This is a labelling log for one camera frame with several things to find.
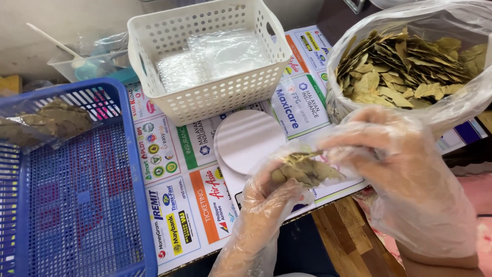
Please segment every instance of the pink fabric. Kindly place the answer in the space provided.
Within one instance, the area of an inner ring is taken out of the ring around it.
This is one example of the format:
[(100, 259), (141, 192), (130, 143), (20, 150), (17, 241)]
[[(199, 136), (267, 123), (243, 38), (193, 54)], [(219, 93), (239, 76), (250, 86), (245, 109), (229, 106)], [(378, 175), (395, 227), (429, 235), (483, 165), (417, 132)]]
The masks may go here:
[[(492, 174), (485, 173), (479, 176), (458, 177), (465, 194), (475, 206), (477, 214), (492, 214)], [(352, 195), (366, 214), (369, 225), (372, 227), (369, 207), (377, 197), (372, 187), (368, 187)], [(403, 265), (400, 252), (392, 237), (372, 228), (396, 260)], [(492, 277), (492, 217), (477, 219), (477, 251), (480, 260), (479, 267), (487, 277)]]

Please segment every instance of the white round coaster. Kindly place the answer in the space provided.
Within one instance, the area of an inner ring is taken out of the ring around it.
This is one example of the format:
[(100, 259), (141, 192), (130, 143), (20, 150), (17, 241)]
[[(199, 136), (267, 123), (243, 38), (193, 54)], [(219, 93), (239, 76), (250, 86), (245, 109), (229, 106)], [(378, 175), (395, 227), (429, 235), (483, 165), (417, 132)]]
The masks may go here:
[(219, 155), (227, 166), (241, 174), (250, 174), (254, 166), (286, 142), (280, 124), (257, 110), (229, 115), (217, 134)]

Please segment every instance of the wall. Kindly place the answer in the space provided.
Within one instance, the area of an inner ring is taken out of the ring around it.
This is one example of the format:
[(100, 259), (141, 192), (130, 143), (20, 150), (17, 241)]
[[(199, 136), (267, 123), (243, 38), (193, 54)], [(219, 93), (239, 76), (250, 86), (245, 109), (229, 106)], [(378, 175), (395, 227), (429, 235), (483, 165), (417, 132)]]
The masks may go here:
[[(1, 0), (0, 76), (20, 74), (24, 81), (61, 75), (46, 63), (58, 50), (26, 26), (31, 23), (61, 43), (79, 34), (117, 34), (137, 15), (177, 7), (183, 0)], [(286, 29), (315, 24), (323, 0), (264, 0)]]

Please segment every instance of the gloved hand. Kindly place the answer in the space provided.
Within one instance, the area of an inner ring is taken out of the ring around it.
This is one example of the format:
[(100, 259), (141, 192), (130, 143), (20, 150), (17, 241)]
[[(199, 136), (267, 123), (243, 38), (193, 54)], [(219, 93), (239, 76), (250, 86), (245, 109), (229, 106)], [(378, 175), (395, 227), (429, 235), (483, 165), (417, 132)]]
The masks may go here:
[(272, 172), (281, 165), (268, 162), (245, 185), (241, 212), (210, 277), (273, 276), (278, 230), (303, 192), (295, 179), (272, 182)]
[(420, 120), (373, 106), (352, 112), (333, 132), (318, 148), (371, 182), (377, 230), (427, 257), (476, 253), (475, 210)]

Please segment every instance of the blue plastic tray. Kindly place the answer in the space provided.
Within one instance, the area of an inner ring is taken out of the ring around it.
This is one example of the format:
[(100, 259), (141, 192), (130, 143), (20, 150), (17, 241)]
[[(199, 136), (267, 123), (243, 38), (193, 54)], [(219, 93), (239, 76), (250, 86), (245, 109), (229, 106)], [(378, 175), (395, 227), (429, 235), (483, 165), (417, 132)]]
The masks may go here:
[(3, 98), (0, 115), (35, 112), (54, 96), (103, 125), (57, 150), (23, 155), (0, 143), (0, 277), (156, 276), (125, 87), (99, 78)]

